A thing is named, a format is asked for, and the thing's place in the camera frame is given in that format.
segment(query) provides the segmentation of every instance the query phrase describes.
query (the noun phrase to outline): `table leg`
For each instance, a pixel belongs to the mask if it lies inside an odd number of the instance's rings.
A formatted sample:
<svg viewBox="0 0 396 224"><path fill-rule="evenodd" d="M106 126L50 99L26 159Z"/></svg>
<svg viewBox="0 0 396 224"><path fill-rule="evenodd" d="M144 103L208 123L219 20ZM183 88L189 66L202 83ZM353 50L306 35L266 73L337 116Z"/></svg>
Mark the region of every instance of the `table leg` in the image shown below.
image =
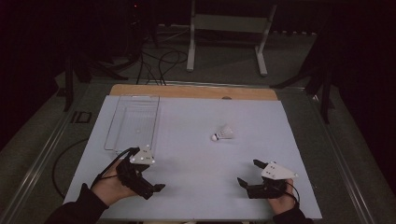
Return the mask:
<svg viewBox="0 0 396 224"><path fill-rule="evenodd" d="M267 17L267 22L265 23L264 32L262 33L262 42L259 46L256 46L256 57L257 63L260 69L260 75L266 77L268 75L267 68L265 66L264 57L262 56L262 51L264 49L265 42L267 41L268 35L270 33L272 21L276 12L276 5L273 5L270 11L270 14Z"/></svg>
<svg viewBox="0 0 396 224"><path fill-rule="evenodd" d="M187 71L194 70L195 60L195 0L191 0L191 24L190 24L190 47L187 58Z"/></svg>

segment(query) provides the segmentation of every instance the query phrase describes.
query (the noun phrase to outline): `white board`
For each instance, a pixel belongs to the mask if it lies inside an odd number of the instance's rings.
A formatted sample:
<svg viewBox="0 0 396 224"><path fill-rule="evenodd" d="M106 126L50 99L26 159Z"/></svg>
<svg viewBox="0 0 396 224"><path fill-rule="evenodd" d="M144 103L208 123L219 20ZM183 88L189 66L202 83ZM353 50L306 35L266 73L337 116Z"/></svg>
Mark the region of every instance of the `white board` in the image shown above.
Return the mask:
<svg viewBox="0 0 396 224"><path fill-rule="evenodd" d="M104 150L118 96L107 96L93 128L65 203L75 201L82 183L112 161ZM165 184L149 200L123 199L102 218L130 220L265 220L273 213L263 199L249 199L237 177L260 184L253 160L276 161L299 175L294 186L307 217L321 218L299 149L279 101L161 98L156 126L155 164L143 177ZM222 125L234 139L210 140Z"/></svg>

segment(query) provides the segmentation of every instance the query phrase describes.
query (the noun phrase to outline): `sleeve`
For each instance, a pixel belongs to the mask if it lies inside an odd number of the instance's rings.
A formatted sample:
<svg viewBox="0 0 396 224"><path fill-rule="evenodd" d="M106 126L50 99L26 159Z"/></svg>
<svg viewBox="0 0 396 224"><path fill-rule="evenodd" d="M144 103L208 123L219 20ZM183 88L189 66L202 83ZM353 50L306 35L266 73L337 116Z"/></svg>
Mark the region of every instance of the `sleeve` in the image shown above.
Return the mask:
<svg viewBox="0 0 396 224"><path fill-rule="evenodd" d="M74 203L65 203L57 208L45 224L94 224L108 208L86 184L81 187Z"/></svg>
<svg viewBox="0 0 396 224"><path fill-rule="evenodd" d="M313 224L314 221L306 218L304 213L300 210L299 205L296 204L292 209L276 215L273 217L275 224Z"/></svg>

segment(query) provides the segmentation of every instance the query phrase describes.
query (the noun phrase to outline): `wire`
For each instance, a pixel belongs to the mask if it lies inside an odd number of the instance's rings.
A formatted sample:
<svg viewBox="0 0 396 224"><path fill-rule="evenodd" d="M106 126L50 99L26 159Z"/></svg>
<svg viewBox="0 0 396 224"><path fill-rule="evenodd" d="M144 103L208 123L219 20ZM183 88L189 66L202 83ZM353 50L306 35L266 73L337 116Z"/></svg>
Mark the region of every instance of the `wire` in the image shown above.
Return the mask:
<svg viewBox="0 0 396 224"><path fill-rule="evenodd" d="M142 69L143 69L143 51L140 52L140 68L139 68L139 74L137 74L136 85L139 84L139 79L140 76L142 75Z"/></svg>
<svg viewBox="0 0 396 224"><path fill-rule="evenodd" d="M297 190L297 188L295 188L292 184L290 184L290 183L288 183L288 182L286 182L286 184L288 184L288 185L290 185L292 188L294 188L294 190L296 191L296 193L297 193L297 199L291 194L291 196L294 198L294 201L296 201L297 203L300 203L300 194L298 193L298 190Z"/></svg>
<svg viewBox="0 0 396 224"><path fill-rule="evenodd" d="M105 177L101 177L99 180L109 179L109 178L116 177L116 176L118 176L118 175L105 176Z"/></svg>
<svg viewBox="0 0 396 224"><path fill-rule="evenodd" d="M154 80L155 80L155 82L156 82L157 85L164 85L164 86L166 86L166 82L165 82L165 79L164 79L164 75L165 75L166 73L168 73L172 68L174 68L178 63L184 63L184 62L186 62L186 61L187 61L187 58L188 58L187 53L185 53L185 52L183 52L183 51L180 51L180 50L177 50L177 49L173 49L173 48L146 48L146 49L170 49L170 50L171 50L171 51L168 51L168 52L166 52L165 54L163 54L160 58L158 58L158 57L156 57L156 56L154 56L154 55L152 55L152 54L149 54L149 53L147 53L147 52L145 52L145 51L142 51L142 54L145 54L145 55L147 55L147 56L149 56L149 57L151 57L151 58L153 58L153 59L158 60L158 69L159 69L159 72L160 72L160 78L159 78L160 83L158 83L158 82L157 82L157 79L155 78L155 76L154 76L154 75L152 74L152 72L151 72L151 66L149 66L148 63L144 63L144 65L147 67L147 69L148 69L148 71L149 71L149 74L148 74L148 82L147 82L146 84L149 83L149 80L150 80L149 75L151 75L152 78L154 78ZM177 53L177 59L176 59L175 61L168 61L168 60L165 60L164 58L165 58L167 55L171 54L171 53ZM180 58L181 58L181 57L180 57L180 54L184 55L184 58L183 58L182 60L180 60ZM168 69L166 69L166 70L163 72L163 70L162 70L162 63L170 63L170 64L172 64L172 65L171 65Z"/></svg>
<svg viewBox="0 0 396 224"><path fill-rule="evenodd" d="M133 150L133 149L135 149L135 147L130 147L130 148L128 148L128 149L122 151L122 152L120 153L120 155L118 155L118 156L116 157L116 159L114 159L114 161L112 161L112 162L105 168L105 170L103 170L102 173L100 173L100 174L93 180L92 185L91 185L91 188L92 188L99 180L101 180L101 179L106 179L105 177L103 177L103 175L107 172L107 170L110 169L110 167L111 167L112 165L114 165L114 163L116 163L125 153L130 152L130 151Z"/></svg>
<svg viewBox="0 0 396 224"><path fill-rule="evenodd" d="M55 181L55 170L56 170L56 165L58 164L58 161L61 159L61 157L64 155L65 152L67 152L70 148L75 147L78 144L81 144L83 142L88 141L88 138L84 138L81 139L79 141L77 141L76 143L70 145L69 147L65 148L64 151L61 152L61 154L59 154L59 156L56 158L55 162L52 165L52 172L51 172L51 176L52 176L52 185L53 187L55 187L56 192L58 192L58 194L64 199L65 195L59 190L58 184Z"/></svg>

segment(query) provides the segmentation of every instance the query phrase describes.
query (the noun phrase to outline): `dark background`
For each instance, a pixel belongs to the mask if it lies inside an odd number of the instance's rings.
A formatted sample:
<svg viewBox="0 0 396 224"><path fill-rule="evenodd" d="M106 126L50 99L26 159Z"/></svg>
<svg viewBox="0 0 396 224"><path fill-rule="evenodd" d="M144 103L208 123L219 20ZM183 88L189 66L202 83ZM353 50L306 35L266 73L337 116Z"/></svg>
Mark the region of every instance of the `dark background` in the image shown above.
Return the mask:
<svg viewBox="0 0 396 224"><path fill-rule="evenodd" d="M148 23L190 23L189 1L153 2L158 5L150 10L151 14L140 12L138 15L146 17ZM100 28L101 23L108 25L106 20L98 20L96 13L102 3L108 4L108 1L0 1L0 148L57 91L53 78L64 70L64 58L71 42L79 43L78 48L102 60L117 47L112 46L114 43L106 35L111 32ZM196 10L251 16L261 15L262 10L268 9L263 1L244 1L244 4L247 7L241 8L236 0L202 0ZM107 22L120 19L111 15L114 13L108 13ZM272 26L272 31L320 36L326 20L335 18L334 32L337 41L342 42L342 49L339 50L340 65L333 70L333 84L339 87L393 192L396 192L396 180L392 176L396 168L395 15L393 2L386 0L356 4L281 1ZM331 48L333 44L330 40L318 48Z"/></svg>

